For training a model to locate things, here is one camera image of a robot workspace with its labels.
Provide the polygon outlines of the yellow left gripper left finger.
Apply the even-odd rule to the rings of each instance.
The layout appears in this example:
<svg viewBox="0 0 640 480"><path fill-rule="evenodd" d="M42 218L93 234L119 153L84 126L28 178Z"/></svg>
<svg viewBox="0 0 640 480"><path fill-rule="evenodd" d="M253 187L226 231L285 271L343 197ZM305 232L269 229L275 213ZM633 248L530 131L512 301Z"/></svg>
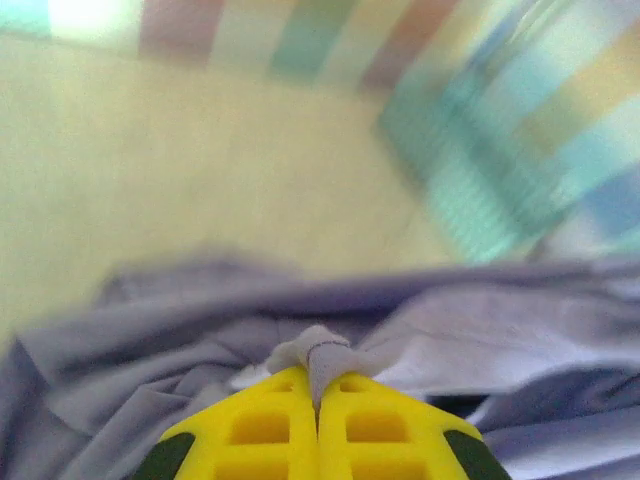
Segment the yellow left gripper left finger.
<svg viewBox="0 0 640 480"><path fill-rule="evenodd" d="M137 480L319 480L306 371L285 369L176 423Z"/></svg>

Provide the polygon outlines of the purple t-shirt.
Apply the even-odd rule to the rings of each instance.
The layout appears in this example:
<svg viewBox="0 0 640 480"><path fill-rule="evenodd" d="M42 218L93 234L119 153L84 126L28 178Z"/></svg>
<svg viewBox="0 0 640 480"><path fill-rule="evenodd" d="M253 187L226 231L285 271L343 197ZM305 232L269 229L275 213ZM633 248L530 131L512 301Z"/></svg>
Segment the purple t-shirt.
<svg viewBox="0 0 640 480"><path fill-rule="evenodd" d="M163 428L300 355L469 418L514 480L640 480L640 256L121 272L0 358L0 480L125 480Z"/></svg>

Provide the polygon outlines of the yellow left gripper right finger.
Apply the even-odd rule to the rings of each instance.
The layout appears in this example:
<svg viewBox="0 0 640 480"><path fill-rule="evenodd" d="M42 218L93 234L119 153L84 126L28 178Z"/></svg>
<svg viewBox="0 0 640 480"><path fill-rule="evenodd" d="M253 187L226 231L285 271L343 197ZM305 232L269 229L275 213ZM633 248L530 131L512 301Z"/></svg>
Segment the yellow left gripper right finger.
<svg viewBox="0 0 640 480"><path fill-rule="evenodd" d="M512 480L476 427L358 374L324 392L318 461L319 480Z"/></svg>

